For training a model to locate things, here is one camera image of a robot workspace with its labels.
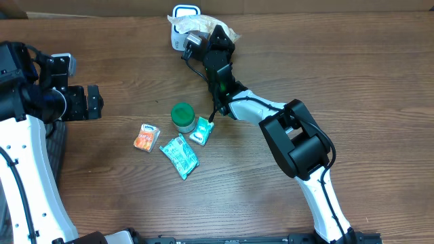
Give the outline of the grey mesh basket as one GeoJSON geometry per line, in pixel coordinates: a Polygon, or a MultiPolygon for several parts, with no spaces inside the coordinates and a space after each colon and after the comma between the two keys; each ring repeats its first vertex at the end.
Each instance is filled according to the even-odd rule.
{"type": "Polygon", "coordinates": [[[65,122],[63,121],[56,121],[54,123],[46,124],[45,128],[47,155],[56,186],[58,186],[64,161],[67,128],[65,122]]]}

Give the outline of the white barcode scanner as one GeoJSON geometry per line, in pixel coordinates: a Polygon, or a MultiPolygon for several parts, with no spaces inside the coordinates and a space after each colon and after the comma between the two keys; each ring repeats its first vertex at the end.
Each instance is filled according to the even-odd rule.
{"type": "MultiPolygon", "coordinates": [[[[201,10],[196,5],[178,4],[172,10],[172,17],[177,18],[177,17],[190,16],[190,15],[199,15],[200,13],[201,10]]],[[[172,41],[172,47],[176,51],[183,52],[185,50],[183,45],[187,35],[188,33],[180,33],[177,27],[174,24],[172,24],[171,41],[172,41]]]]}

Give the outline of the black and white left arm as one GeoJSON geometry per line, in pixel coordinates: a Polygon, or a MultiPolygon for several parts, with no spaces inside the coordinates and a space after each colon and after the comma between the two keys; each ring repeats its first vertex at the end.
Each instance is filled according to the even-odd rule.
{"type": "Polygon", "coordinates": [[[1,184],[15,243],[137,243],[128,228],[80,237],[58,192],[45,126],[102,116],[98,86],[68,85],[76,61],[22,42],[1,43],[1,184]]]}

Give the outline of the brown snack bag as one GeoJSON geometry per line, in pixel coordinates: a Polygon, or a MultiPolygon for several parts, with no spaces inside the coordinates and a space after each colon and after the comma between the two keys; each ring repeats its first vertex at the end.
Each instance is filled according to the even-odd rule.
{"type": "Polygon", "coordinates": [[[241,35],[237,34],[232,28],[229,28],[224,22],[206,15],[189,15],[181,17],[167,16],[168,21],[176,27],[180,34],[185,34],[190,31],[199,31],[212,34],[214,28],[220,25],[224,33],[234,43],[241,35]]]}

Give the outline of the green lid jar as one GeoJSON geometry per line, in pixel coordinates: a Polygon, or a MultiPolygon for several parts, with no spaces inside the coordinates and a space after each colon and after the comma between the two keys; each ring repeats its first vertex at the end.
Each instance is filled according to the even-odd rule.
{"type": "Polygon", "coordinates": [[[171,119],[176,129],[181,133],[189,133],[196,126],[195,111],[185,102],[177,103],[171,110],[171,119]]]}

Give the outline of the mint green wipes packet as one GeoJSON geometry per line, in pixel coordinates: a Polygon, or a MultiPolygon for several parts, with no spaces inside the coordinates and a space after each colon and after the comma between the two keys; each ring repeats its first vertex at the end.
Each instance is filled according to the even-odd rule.
{"type": "Polygon", "coordinates": [[[183,180],[199,166],[199,159],[182,134],[171,139],[159,149],[171,161],[172,165],[183,180]]]}

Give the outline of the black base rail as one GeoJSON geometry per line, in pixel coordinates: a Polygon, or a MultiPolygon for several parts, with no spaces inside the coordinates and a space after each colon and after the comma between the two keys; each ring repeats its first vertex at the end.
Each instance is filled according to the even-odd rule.
{"type": "Polygon", "coordinates": [[[250,238],[211,238],[211,239],[175,239],[174,237],[143,238],[134,237],[133,243],[146,244],[316,244],[321,241],[316,234],[290,234],[286,237],[250,237],[250,238]]]}

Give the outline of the teal candy packet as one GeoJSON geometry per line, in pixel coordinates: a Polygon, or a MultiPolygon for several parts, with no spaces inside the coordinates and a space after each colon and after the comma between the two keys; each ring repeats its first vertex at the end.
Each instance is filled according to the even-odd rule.
{"type": "Polygon", "coordinates": [[[189,139],[201,146],[205,146],[213,129],[214,129],[213,122],[210,123],[208,119],[199,117],[195,129],[189,135],[189,139]]]}

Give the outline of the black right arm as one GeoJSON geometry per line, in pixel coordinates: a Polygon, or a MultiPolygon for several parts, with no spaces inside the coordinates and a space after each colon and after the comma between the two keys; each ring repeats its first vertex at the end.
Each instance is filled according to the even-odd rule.
{"type": "Polygon", "coordinates": [[[272,102],[236,80],[230,61],[234,50],[224,29],[215,26],[201,57],[214,112],[259,126],[281,171],[301,187],[320,242],[356,242],[331,183],[330,168],[336,160],[331,139],[300,100],[272,102]]]}

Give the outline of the orange tissue packet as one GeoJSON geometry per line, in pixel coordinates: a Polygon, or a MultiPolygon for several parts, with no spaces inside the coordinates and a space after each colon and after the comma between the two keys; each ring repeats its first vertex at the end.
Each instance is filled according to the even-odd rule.
{"type": "Polygon", "coordinates": [[[159,134],[160,129],[158,127],[143,123],[140,127],[138,136],[134,140],[133,146],[149,153],[154,148],[159,134]]]}

